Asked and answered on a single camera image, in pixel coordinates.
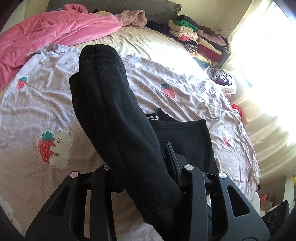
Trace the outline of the pink quilt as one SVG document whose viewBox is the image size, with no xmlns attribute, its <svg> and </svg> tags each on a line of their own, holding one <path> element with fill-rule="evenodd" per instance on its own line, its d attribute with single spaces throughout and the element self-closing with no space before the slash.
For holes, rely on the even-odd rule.
<svg viewBox="0 0 296 241">
<path fill-rule="evenodd" d="M 113 14 L 98 16 L 84 5 L 66 4 L 59 11 L 30 17 L 1 34 L 1 89 L 28 61 L 29 54 L 49 44 L 74 46 L 117 32 L 123 25 Z"/>
</svg>

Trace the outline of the grey quilted headboard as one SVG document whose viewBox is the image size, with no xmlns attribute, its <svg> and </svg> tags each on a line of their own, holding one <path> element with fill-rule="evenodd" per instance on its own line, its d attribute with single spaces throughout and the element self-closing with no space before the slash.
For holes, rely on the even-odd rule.
<svg viewBox="0 0 296 241">
<path fill-rule="evenodd" d="M 62 8 L 66 4 L 81 4 L 90 13 L 99 10 L 114 15 L 126 10 L 143 10 L 147 21 L 158 24 L 167 24 L 169 20 L 175 19 L 182 9 L 181 4 L 163 0 L 56 0 L 48 2 L 46 11 Z"/>
</svg>

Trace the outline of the black orange sweatshirt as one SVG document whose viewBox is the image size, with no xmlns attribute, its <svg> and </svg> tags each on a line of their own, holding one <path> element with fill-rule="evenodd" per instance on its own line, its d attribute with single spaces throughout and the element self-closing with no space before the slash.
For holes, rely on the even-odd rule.
<svg viewBox="0 0 296 241">
<path fill-rule="evenodd" d="M 188 163 L 217 174 L 206 122 L 148 120 L 129 87 L 119 54 L 108 45 L 84 47 L 79 70 L 69 83 L 80 125 L 144 222 L 164 240 L 188 240 L 191 211 L 163 153 L 170 142 Z"/>
</svg>

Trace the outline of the lilac strawberry print blanket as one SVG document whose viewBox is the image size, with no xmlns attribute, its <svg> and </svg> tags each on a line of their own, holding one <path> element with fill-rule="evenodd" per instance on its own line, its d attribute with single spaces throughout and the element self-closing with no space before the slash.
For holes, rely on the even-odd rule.
<svg viewBox="0 0 296 241">
<path fill-rule="evenodd" d="M 1 208 L 21 235 L 70 172 L 103 163 L 72 105 L 69 78 L 79 55 L 61 45 L 32 53 L 1 100 Z M 251 198 L 260 182 L 254 147 L 238 112 L 193 58 L 121 57 L 144 113 L 161 108 L 178 121 L 205 119 L 218 169 Z"/>
</svg>

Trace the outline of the purple white crumpled garment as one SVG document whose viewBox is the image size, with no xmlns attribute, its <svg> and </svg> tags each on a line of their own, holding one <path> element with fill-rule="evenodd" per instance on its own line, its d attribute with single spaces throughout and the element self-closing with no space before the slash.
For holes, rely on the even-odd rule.
<svg viewBox="0 0 296 241">
<path fill-rule="evenodd" d="M 208 67 L 206 69 L 208 77 L 216 83 L 227 95 L 236 93 L 237 87 L 234 78 L 227 72 L 219 69 Z"/>
</svg>

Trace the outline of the stack of folded clothes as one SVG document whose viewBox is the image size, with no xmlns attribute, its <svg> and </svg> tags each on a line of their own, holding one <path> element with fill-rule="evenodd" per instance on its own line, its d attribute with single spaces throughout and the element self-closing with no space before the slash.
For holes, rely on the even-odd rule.
<svg viewBox="0 0 296 241">
<path fill-rule="evenodd" d="M 225 37 L 188 16 L 177 16 L 166 25 L 147 22 L 146 27 L 181 44 L 202 68 L 220 69 L 230 57 L 229 42 Z"/>
</svg>

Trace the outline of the pink crumpled garment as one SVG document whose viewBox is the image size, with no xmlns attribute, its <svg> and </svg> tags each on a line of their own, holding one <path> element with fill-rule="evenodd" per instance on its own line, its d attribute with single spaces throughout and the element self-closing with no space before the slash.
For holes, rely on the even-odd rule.
<svg viewBox="0 0 296 241">
<path fill-rule="evenodd" d="M 144 10 L 125 10 L 121 14 L 115 15 L 120 18 L 123 27 L 143 28 L 147 24 L 147 18 Z"/>
</svg>

